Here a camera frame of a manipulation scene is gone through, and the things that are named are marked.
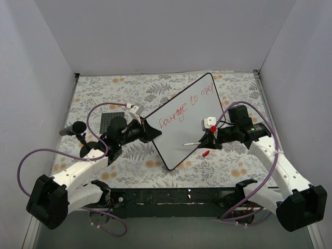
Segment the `red marker cap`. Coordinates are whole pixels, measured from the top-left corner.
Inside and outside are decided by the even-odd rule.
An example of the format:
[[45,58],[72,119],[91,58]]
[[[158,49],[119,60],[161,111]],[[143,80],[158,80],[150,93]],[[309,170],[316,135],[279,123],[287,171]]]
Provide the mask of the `red marker cap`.
[[207,150],[207,151],[205,151],[205,152],[202,154],[202,156],[203,156],[203,157],[206,157],[209,153],[210,153],[210,151]]

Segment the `white marker pen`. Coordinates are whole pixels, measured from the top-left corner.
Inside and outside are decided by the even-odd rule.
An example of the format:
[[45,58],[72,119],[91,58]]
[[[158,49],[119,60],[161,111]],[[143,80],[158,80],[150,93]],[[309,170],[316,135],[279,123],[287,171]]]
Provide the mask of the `white marker pen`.
[[200,144],[201,144],[201,142],[194,142],[194,143],[185,143],[185,144],[182,144],[182,146],[198,146]]

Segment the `white board with black frame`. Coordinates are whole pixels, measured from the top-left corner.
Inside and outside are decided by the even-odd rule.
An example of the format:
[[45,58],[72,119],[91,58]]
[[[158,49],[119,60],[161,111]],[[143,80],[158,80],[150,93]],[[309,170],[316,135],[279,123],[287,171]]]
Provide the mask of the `white board with black frame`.
[[211,73],[206,73],[174,98],[146,116],[147,123],[162,132],[153,144],[168,170],[175,169],[204,135],[201,121],[219,117],[223,112],[217,88]]

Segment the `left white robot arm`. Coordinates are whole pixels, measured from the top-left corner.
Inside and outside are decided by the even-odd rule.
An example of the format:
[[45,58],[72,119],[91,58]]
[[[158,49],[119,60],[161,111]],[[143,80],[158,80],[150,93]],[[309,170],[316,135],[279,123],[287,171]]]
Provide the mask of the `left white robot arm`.
[[121,155],[123,145],[136,140],[148,143],[161,134],[144,118],[130,123],[123,117],[113,118],[99,142],[88,143],[81,149],[78,162],[60,173],[42,175],[36,180],[27,212],[52,230],[77,209],[111,207],[111,188],[100,180],[88,184],[85,181],[113,163]]

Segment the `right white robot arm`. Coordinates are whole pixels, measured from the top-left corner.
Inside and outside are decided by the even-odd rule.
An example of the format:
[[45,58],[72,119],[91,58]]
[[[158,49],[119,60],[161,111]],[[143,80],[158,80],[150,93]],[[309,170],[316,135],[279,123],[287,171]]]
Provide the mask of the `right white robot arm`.
[[313,185],[295,169],[280,150],[268,122],[253,123],[247,106],[247,102],[241,101],[226,108],[224,113],[230,118],[227,127],[218,127],[221,120],[215,117],[201,122],[204,135],[198,141],[198,148],[222,149],[226,143],[240,142],[268,171],[261,182],[250,178],[236,184],[230,195],[231,207],[221,220],[237,223],[255,215],[254,211],[238,217],[233,215],[236,208],[254,203],[274,214],[289,232],[322,221],[327,191],[321,185]]

